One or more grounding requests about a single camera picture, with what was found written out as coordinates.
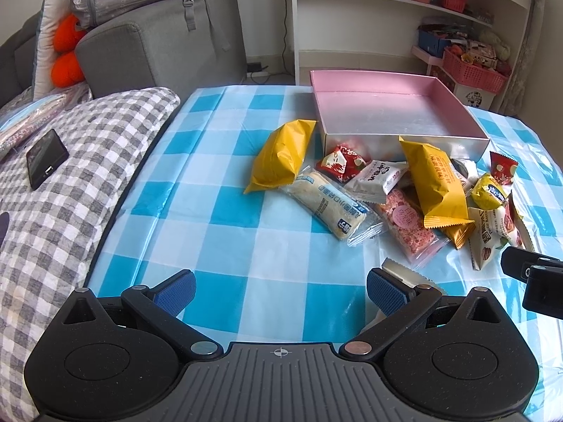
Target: pink box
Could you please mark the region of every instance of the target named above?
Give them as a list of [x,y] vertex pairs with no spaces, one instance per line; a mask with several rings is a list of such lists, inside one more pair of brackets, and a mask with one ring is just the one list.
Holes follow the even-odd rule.
[[346,145],[373,160],[404,161],[399,136],[452,159],[478,161],[489,138],[435,77],[382,71],[311,72],[325,155]]

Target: red basket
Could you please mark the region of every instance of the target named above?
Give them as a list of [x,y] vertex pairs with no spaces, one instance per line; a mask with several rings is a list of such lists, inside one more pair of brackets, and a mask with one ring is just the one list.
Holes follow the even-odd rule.
[[486,90],[494,94],[499,93],[505,86],[507,77],[496,71],[485,70],[463,62],[458,56],[451,53],[447,47],[444,50],[443,69],[461,85]]
[[442,0],[442,6],[458,13],[462,13],[465,9],[467,0]]

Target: smartphone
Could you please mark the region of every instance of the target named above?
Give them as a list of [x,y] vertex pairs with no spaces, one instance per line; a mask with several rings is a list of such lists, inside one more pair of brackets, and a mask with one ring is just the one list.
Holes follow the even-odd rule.
[[69,158],[67,148],[54,129],[49,130],[25,155],[27,174],[32,190],[37,190],[43,181]]

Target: blue checkered tablecloth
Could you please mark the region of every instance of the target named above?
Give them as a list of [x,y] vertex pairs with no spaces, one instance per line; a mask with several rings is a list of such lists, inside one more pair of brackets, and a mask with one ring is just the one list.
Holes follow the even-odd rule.
[[[514,197],[538,252],[563,258],[563,176],[538,137],[515,119],[471,109],[489,149],[518,160]],[[89,287],[119,295],[194,271],[195,300],[180,314],[227,347],[231,341],[345,342],[373,319],[365,278],[386,257],[407,261],[390,234],[348,248],[279,191],[243,195],[254,157],[272,130],[316,119],[308,87],[198,90],[136,180],[103,245]],[[318,134],[308,161],[322,158]],[[488,151],[479,163],[487,170]],[[499,264],[472,269],[469,246],[451,245],[420,271],[450,295],[490,287],[540,364],[526,414],[563,417],[563,323],[522,309],[525,286]]]

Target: blue box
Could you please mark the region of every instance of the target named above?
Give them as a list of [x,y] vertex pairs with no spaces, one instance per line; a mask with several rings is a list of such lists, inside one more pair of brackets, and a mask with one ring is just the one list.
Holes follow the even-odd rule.
[[444,49],[448,46],[451,46],[450,40],[438,38],[424,30],[418,31],[418,47],[426,50],[431,56],[442,58]]

